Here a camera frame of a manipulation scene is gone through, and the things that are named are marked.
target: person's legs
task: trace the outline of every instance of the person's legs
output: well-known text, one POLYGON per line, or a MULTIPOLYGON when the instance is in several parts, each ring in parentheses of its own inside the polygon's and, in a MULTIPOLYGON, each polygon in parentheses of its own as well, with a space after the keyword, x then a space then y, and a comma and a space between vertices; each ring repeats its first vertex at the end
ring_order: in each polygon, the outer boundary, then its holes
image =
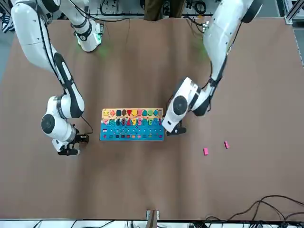
POLYGON ((144 7, 144 19, 155 21, 161 11, 163 0, 146 0, 144 7))
POLYGON ((186 0, 170 0, 170 18, 180 18, 186 0))

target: small pink block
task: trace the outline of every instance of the small pink block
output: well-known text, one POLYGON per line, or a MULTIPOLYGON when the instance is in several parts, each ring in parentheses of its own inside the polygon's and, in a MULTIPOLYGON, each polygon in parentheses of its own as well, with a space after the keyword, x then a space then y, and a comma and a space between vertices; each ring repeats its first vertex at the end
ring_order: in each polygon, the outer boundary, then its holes
POLYGON ((225 144, 226 149, 229 149, 229 148, 230 148, 230 146, 229 146, 229 144, 228 144, 227 141, 225 141, 224 144, 225 144))
POLYGON ((208 148, 204 148, 204 155, 208 155, 208 154, 209 154, 208 148))

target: brown paper mat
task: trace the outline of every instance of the brown paper mat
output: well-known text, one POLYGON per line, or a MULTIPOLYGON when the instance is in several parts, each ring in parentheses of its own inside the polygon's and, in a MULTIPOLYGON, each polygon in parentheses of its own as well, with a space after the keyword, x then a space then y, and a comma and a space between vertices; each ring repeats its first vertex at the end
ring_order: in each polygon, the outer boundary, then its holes
MULTIPOLYGON (((85 53, 68 21, 50 25, 95 130, 77 157, 58 156, 43 134, 47 101, 62 89, 15 39, 1 83, 0 217, 145 219, 147 209, 157 209, 161 219, 227 219, 267 194, 304 201, 304 70, 284 19, 242 26, 211 112, 188 114, 187 134, 99 141, 102 108, 163 107, 185 76, 205 84, 209 61, 196 32, 184 19, 107 23, 102 46, 85 53)), ((300 210, 283 199, 269 202, 283 213, 300 210)), ((257 219, 278 217, 262 206, 257 219)))

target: wooden puzzle board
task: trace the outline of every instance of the wooden puzzle board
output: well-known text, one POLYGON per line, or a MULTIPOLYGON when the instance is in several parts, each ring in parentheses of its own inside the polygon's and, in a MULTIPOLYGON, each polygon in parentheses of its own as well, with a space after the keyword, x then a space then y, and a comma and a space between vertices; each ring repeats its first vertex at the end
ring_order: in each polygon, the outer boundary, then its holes
POLYGON ((104 108, 100 123, 101 141, 161 141, 162 108, 104 108))

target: black cable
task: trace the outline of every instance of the black cable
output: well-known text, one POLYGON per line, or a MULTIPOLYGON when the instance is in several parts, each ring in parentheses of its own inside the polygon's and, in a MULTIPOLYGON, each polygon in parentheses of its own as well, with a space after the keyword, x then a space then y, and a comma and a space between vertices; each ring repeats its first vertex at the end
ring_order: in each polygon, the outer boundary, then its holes
POLYGON ((56 77, 58 78, 57 72, 56 72, 56 70, 54 69, 54 67, 53 67, 53 65, 52 65, 52 62, 51 62, 51 60, 49 59, 49 56, 48 56, 48 50, 47 50, 46 43, 45 43, 45 41, 44 41, 44 36, 43 36, 43 31, 42 31, 42 26, 41 26, 41 21, 40 21, 40 13, 39 13, 39 10, 37 9, 37 7, 38 7, 38 1, 36 0, 36 12, 37 12, 37 17, 38 17, 38 22, 39 22, 39 28, 40 28, 40 33, 41 33, 41 38, 42 38, 43 47, 44 47, 45 53, 46 53, 46 55, 47 55, 47 60, 48 60, 49 64, 51 65, 51 68, 52 68, 54 74, 55 74, 56 77))
POLYGON ((229 46, 228 50, 230 50, 230 49, 232 48, 234 42, 236 41, 237 36, 238 36, 239 29, 241 28, 241 25, 242 25, 242 22, 240 23, 240 25, 239 25, 239 27, 238 27, 238 30, 237 30, 237 33, 236 33, 236 35, 234 36, 234 39, 233 39, 231 45, 229 46))
POLYGON ((225 223, 225 222, 228 222, 228 221, 232 220, 235 216, 246 214, 246 213, 249 212, 257 203, 265 203, 265 202, 262 201, 262 200, 257 200, 257 201, 255 201, 248 209, 246 209, 246 210, 244 210, 244 211, 242 211, 242 212, 236 213, 236 214, 232 215, 230 218, 228 218, 227 220, 222 220, 222 221, 220 221, 220 222, 225 223))
POLYGON ((36 223, 33 228, 36 228, 40 223, 42 222, 42 220, 40 220, 38 223, 36 223))
POLYGON ((183 18, 189 19, 189 20, 190 20, 192 23, 196 24, 197 26, 201 26, 201 27, 203 27, 203 25, 202 25, 202 24, 200 24, 200 23, 196 22, 194 19, 192 19, 192 18, 191 18, 191 17, 189 17, 189 16, 184 16, 183 18))
MULTIPOLYGON (((257 207, 256 207, 256 211, 255 211, 254 217, 253 217, 253 218, 255 218, 256 215, 257 215, 257 211, 258 211, 259 206, 260 206, 261 203, 264 203, 264 204, 270 206, 272 209, 274 209, 274 210, 277 212, 278 215, 281 215, 281 216, 284 218, 284 223, 283 223, 283 225, 279 226, 279 227, 282 227, 282 228, 284 228, 285 222, 286 222, 287 219, 289 219, 291 216, 299 215, 299 214, 304 214, 304 212, 296 212, 296 213, 289 214, 289 215, 287 215, 287 216, 285 217, 277 208, 275 208, 275 207, 272 206, 271 204, 269 204, 269 203, 263 201, 264 199, 272 198, 272 197, 284 198, 284 199, 290 200, 290 201, 292 201, 292 202, 295 202, 295 203, 297 203, 297 204, 300 204, 301 206, 304 207, 304 203, 303 203, 303 202, 297 201, 297 200, 292 199, 292 198, 287 197, 287 196, 282 196, 282 195, 267 195, 267 196, 264 196, 262 199, 255 201, 248 209, 246 209, 246 210, 244 210, 244 211, 242 211, 242 212, 239 212, 239 213, 236 213, 236 214, 232 215, 229 219, 227 219, 227 220, 221 220, 221 221, 212 221, 212 223, 219 223, 219 222, 220 222, 220 223, 225 223, 225 222, 228 222, 228 221, 232 220, 235 216, 242 215, 242 214, 245 214, 245 213, 249 212, 256 204, 258 204, 257 207)), ((217 217, 209 216, 209 217, 206 218, 206 220, 208 220, 209 218, 216 218, 216 219, 218 219, 217 217)))
POLYGON ((295 213, 291 213, 289 215, 286 216, 285 221, 287 221, 287 219, 289 219, 290 217, 294 216, 294 215, 303 215, 304 212, 295 212, 295 213))
POLYGON ((204 15, 204 14, 206 13, 206 11, 207 11, 206 3, 203 2, 203 1, 201 1, 201 0, 196 1, 195 4, 194 4, 194 10, 195 10, 198 14, 204 15), (199 5, 199 4, 202 5, 202 6, 204 7, 204 10, 203 10, 203 11, 199 10, 199 8, 198 8, 198 5, 199 5))
POLYGON ((86 134, 93 134, 93 133, 94 133, 93 127, 89 124, 89 122, 88 122, 83 116, 81 116, 81 118, 82 118, 82 119, 86 122, 86 124, 89 125, 89 127, 91 128, 91 132, 86 133, 86 134))
POLYGON ((300 201, 297 201, 297 200, 292 199, 292 198, 290 198, 290 197, 282 196, 282 195, 268 195, 268 196, 264 196, 261 200, 264 200, 264 199, 267 199, 267 198, 272 198, 272 197, 284 198, 284 199, 293 201, 293 202, 295 202, 295 203, 297 203, 297 204, 300 204, 300 205, 304 206, 304 203, 303 203, 303 202, 300 202, 300 201))
POLYGON ((203 30, 200 30, 199 26, 195 23, 196 28, 198 29, 198 31, 201 32, 201 34, 203 34, 203 30))
POLYGON ((74 7, 81 14, 81 16, 83 16, 85 18, 93 18, 95 20, 100 20, 100 21, 104 21, 104 22, 118 22, 118 21, 123 21, 123 20, 130 20, 130 18, 123 18, 123 19, 119 19, 119 20, 104 20, 104 19, 96 18, 96 17, 93 17, 91 14, 88 14, 81 8, 79 8, 72 0, 69 0, 69 1, 74 5, 74 7))
POLYGON ((283 217, 283 219, 285 220, 285 216, 284 216, 277 208, 275 208, 275 207, 272 206, 271 204, 269 204, 269 203, 267 203, 267 202, 265 202, 265 201, 262 201, 262 200, 258 203, 258 205, 257 205, 257 207, 256 207, 256 211, 255 211, 255 213, 254 213, 254 215, 253 215, 253 218, 252 218, 251 220, 254 220, 254 219, 256 218, 256 216, 257 216, 257 211, 258 211, 258 208, 259 208, 259 206, 260 206, 261 203, 264 203, 264 204, 270 206, 272 209, 274 209, 274 210, 276 211, 276 213, 278 214, 278 216, 279 216, 280 219, 281 219, 281 217, 280 217, 280 215, 281 215, 281 216, 283 217))
POLYGON ((102 225, 101 227, 82 227, 82 228, 103 228, 107 225, 109 225, 110 223, 114 222, 114 220, 110 221, 110 222, 107 222, 106 224, 102 225))
POLYGON ((73 226, 75 225, 75 223, 77 222, 78 220, 75 220, 74 223, 72 224, 71 228, 73 228, 73 226))

